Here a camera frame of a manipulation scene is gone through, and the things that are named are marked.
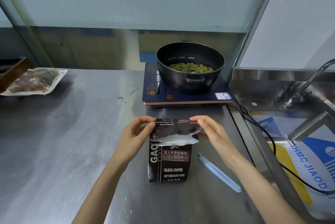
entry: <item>black pot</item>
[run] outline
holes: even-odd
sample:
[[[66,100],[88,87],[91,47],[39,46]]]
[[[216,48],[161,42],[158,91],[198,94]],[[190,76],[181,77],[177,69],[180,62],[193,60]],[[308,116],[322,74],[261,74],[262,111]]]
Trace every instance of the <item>black pot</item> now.
[[[199,94],[210,91],[224,67],[224,56],[214,48],[193,42],[167,44],[156,52],[159,74],[167,87],[183,94]],[[212,67],[205,74],[192,74],[170,69],[176,63],[198,63]]]

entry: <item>faucet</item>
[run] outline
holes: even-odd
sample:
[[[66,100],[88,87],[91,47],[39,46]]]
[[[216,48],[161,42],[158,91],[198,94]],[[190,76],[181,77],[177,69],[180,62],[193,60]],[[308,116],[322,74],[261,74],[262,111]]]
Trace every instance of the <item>faucet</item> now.
[[[303,97],[307,94],[303,94],[307,87],[313,82],[313,80],[320,75],[324,70],[326,70],[329,66],[335,64],[335,59],[332,59],[326,62],[324,65],[318,69],[315,74],[297,91],[288,101],[284,102],[284,105],[287,107],[291,107],[293,103],[303,102]]]

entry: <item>black cable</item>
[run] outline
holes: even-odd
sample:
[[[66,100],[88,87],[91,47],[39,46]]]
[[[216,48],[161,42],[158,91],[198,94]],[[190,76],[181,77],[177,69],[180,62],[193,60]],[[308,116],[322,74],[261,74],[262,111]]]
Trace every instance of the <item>black cable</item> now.
[[[273,146],[273,153],[274,155],[276,155],[276,144],[274,143],[274,140],[273,138],[270,136],[270,134],[266,131],[266,129],[264,129],[264,127],[262,125],[260,125],[258,122],[256,122],[256,120],[251,116],[249,115],[249,112],[245,109],[245,107],[243,107],[237,100],[235,100],[236,104],[239,106],[240,108],[240,111],[242,114],[244,114],[245,116],[248,117],[248,121],[250,121],[251,123],[253,123],[254,125],[256,125],[258,128],[260,128],[262,131],[264,131],[264,133],[269,137],[269,139],[271,140],[272,142],[272,146]],[[308,184],[307,182],[305,182],[303,179],[301,179],[299,176],[297,176],[293,171],[291,171],[289,168],[285,167],[282,163],[280,163],[280,165],[285,169],[287,170],[288,172],[290,172],[295,178],[297,178],[300,182],[302,182],[303,184],[305,184],[306,186],[308,186],[309,188],[317,191],[317,192],[320,192],[320,193],[323,193],[323,194],[334,194],[335,193],[335,190],[329,190],[329,191],[326,191],[326,190],[320,190],[320,189],[317,189],[315,187],[313,187],[312,185]]]

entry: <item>person's left hand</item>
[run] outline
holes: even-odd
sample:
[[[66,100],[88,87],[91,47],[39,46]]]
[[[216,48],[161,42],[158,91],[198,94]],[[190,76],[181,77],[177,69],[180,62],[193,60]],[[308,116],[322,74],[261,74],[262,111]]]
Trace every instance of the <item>person's left hand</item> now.
[[[128,165],[153,131],[155,121],[156,118],[151,116],[136,117],[123,129],[112,158],[121,164]]]

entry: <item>green beans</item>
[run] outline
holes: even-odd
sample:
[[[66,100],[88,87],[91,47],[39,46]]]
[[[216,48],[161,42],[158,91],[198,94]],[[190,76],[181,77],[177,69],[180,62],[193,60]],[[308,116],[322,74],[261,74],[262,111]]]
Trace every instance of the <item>green beans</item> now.
[[[202,64],[196,64],[196,63],[177,63],[177,64],[171,64],[168,66],[171,69],[178,70],[181,72],[186,72],[186,73],[193,73],[193,74],[204,74],[204,73],[209,73],[213,71],[213,68],[211,67],[206,67]]]

